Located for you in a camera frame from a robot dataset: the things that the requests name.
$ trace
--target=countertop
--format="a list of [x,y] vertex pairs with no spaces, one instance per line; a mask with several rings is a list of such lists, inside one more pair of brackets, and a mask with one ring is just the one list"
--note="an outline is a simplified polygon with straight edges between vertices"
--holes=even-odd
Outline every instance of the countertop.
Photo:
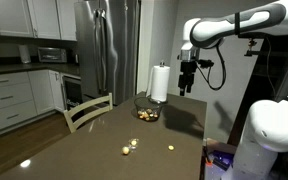
[[[134,99],[0,175],[0,179],[198,180],[206,102],[168,95],[158,121],[137,119]],[[138,138],[135,151],[123,146]]]
[[12,64],[1,65],[0,74],[16,73],[24,71],[35,71],[49,69],[62,73],[72,74],[75,76],[80,75],[79,66],[75,64],[50,64],[50,63],[30,63],[30,64]]

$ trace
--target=refrigerator door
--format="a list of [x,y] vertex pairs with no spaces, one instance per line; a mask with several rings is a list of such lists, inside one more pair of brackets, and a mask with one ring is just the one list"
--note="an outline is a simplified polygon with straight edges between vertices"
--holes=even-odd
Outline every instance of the refrigerator door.
[[106,85],[113,103],[135,95],[137,73],[139,3],[137,0],[100,0],[101,27],[106,31]]
[[101,72],[99,68],[98,0],[74,4],[76,20],[77,49],[80,63],[81,89],[83,96],[101,96]]

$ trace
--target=wooden chair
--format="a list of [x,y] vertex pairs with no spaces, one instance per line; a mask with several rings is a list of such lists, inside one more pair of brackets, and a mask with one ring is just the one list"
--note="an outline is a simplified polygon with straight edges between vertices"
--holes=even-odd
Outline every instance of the wooden chair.
[[[85,114],[84,116],[80,117],[79,119],[77,119],[75,122],[73,122],[72,117],[77,114],[78,112],[89,108],[91,106],[103,103],[103,102],[109,102],[108,106],[102,107],[102,108],[98,108],[94,111],[91,111],[87,114]],[[73,109],[67,111],[64,111],[64,116],[66,119],[66,122],[68,124],[68,127],[70,128],[71,133],[74,133],[76,131],[76,129],[81,126],[84,122],[86,122],[87,120],[90,120],[91,118],[98,116],[100,114],[103,114],[105,112],[108,112],[110,110],[113,109],[113,100],[112,100],[112,93],[109,93],[108,96],[104,96],[104,97],[100,97],[94,100],[90,100],[87,101],[83,104],[80,104],[76,107],[74,107]]]

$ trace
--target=wooden floor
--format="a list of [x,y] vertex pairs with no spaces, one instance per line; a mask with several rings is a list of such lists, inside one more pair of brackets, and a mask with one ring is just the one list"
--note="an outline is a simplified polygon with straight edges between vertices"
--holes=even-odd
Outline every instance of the wooden floor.
[[0,174],[70,134],[63,114],[54,114],[0,136]]

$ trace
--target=kitchen cabinet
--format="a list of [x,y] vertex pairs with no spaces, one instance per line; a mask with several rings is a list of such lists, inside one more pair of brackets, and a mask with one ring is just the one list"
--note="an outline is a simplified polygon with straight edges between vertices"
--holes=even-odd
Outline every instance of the kitchen cabinet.
[[76,41],[74,3],[78,0],[56,0],[61,39]]
[[0,130],[36,115],[28,74],[0,75]]
[[33,37],[26,0],[0,0],[0,35]]
[[61,39],[56,0],[27,0],[34,37]]
[[28,72],[37,114],[54,109],[53,94],[48,70]]
[[34,101],[27,101],[0,109],[0,129],[36,116]]
[[63,112],[65,110],[65,107],[63,101],[64,96],[60,73],[55,71],[49,71],[49,75],[54,100],[54,107],[56,110]]

